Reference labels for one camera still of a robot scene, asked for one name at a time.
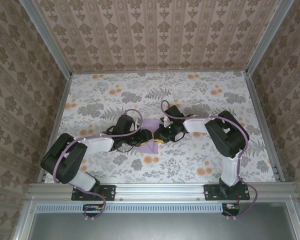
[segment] purple cloth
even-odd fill
[[[148,129],[154,133],[162,122],[159,119],[146,118],[143,120],[142,129]],[[159,143],[153,139],[148,141],[146,144],[138,147],[138,152],[143,154],[158,154]]]

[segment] purple cable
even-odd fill
[[[210,119],[210,118],[215,118],[215,119],[220,119],[220,120],[223,120],[223,121],[225,121],[225,122],[227,122],[227,123],[230,123],[232,126],[234,126],[234,127],[236,127],[241,133],[242,133],[242,135],[243,135],[243,137],[244,137],[244,140],[245,140],[245,146],[244,146],[244,148],[242,149],[242,151],[239,153],[239,155],[238,155],[238,163],[237,163],[237,168],[236,168],[236,174],[237,174],[237,177],[239,178],[239,180],[243,183],[243,184],[245,184],[245,185],[247,185],[248,187],[250,187],[250,188],[252,188],[253,190],[254,190],[254,192],[255,192],[255,197],[254,197],[254,199],[253,199],[253,201],[252,201],[252,204],[250,205],[250,207],[246,210],[246,211],[244,211],[243,213],[241,213],[241,214],[239,214],[239,215],[237,215],[237,216],[233,216],[233,218],[234,217],[241,217],[241,216],[243,216],[243,215],[245,215],[248,211],[250,211],[250,209],[253,207],[253,205],[256,203],[256,201],[257,201],[257,198],[258,198],[258,191],[257,191],[257,189],[254,187],[254,186],[252,186],[252,185],[250,185],[249,183],[246,183],[240,176],[239,176],[239,173],[240,173],[240,163],[241,163],[241,156],[244,154],[244,152],[246,151],[246,149],[248,148],[248,138],[247,138],[247,136],[246,136],[246,134],[245,134],[245,132],[241,129],[241,127],[239,127],[237,124],[235,124],[233,121],[231,121],[231,120],[229,120],[229,119],[227,119],[227,118],[224,118],[224,117],[221,117],[221,116],[216,116],[216,115],[209,115],[209,116],[184,116],[184,117],[176,117],[176,116],[171,116],[171,115],[169,115],[169,114],[167,114],[166,112],[165,112],[165,110],[164,110],[164,108],[163,108],[163,103],[167,103],[168,104],[168,108],[170,108],[170,104],[169,104],[169,102],[167,101],[167,100],[162,100],[162,102],[161,102],[161,110],[162,110],[162,112],[166,115],[166,116],[168,116],[169,118],[172,118],[172,119]]]
[[[67,153],[67,151],[71,148],[71,146],[72,146],[73,144],[75,144],[75,143],[77,143],[77,142],[80,142],[80,141],[82,141],[82,140],[95,140],[95,139],[100,139],[100,138],[102,138],[102,136],[104,136],[104,137],[112,137],[112,138],[113,138],[113,137],[115,137],[115,138],[117,138],[117,137],[127,137],[127,136],[130,136],[130,135],[132,135],[132,134],[135,134],[137,131],[139,131],[139,130],[141,129],[141,127],[142,127],[142,124],[143,124],[143,122],[144,122],[144,119],[143,119],[141,113],[140,113],[138,110],[136,110],[136,109],[132,109],[132,108],[127,109],[127,110],[124,112],[124,114],[126,115],[127,112],[129,112],[129,111],[137,112],[137,113],[140,115],[141,125],[140,125],[139,127],[137,127],[136,130],[134,130],[134,131],[132,131],[132,132],[130,132],[130,133],[126,133],[126,134],[117,134],[117,135],[106,135],[106,134],[101,135],[101,134],[100,134],[100,135],[98,135],[98,136],[88,136],[88,137],[80,137],[80,138],[78,138],[78,139],[74,139],[72,142],[70,142],[70,143],[65,147],[65,149],[62,151],[61,155],[59,156],[58,160],[56,161],[55,166],[54,166],[54,169],[53,169],[53,173],[52,173],[53,181],[54,181],[56,184],[59,183],[59,181],[58,181],[57,178],[56,178],[57,169],[58,169],[58,167],[59,167],[59,165],[60,165],[60,162],[62,161],[62,158],[64,157],[64,155]],[[99,198],[102,199],[102,201],[103,201],[103,207],[102,207],[101,211],[95,216],[95,218],[99,217],[99,216],[102,214],[102,212],[105,210],[105,207],[106,207],[106,199],[105,199],[102,195],[100,195],[100,194],[98,194],[98,193],[85,191],[85,190],[81,189],[80,187],[77,187],[76,189],[78,189],[79,191],[81,191],[81,192],[83,192],[83,193],[85,193],[85,194],[95,195],[95,196],[97,196],[97,197],[99,197]],[[89,206],[87,206],[87,207],[85,208],[85,210],[84,210],[84,213],[83,213],[83,214],[84,214],[85,217],[88,217],[87,214],[86,214],[88,208],[89,208]]]

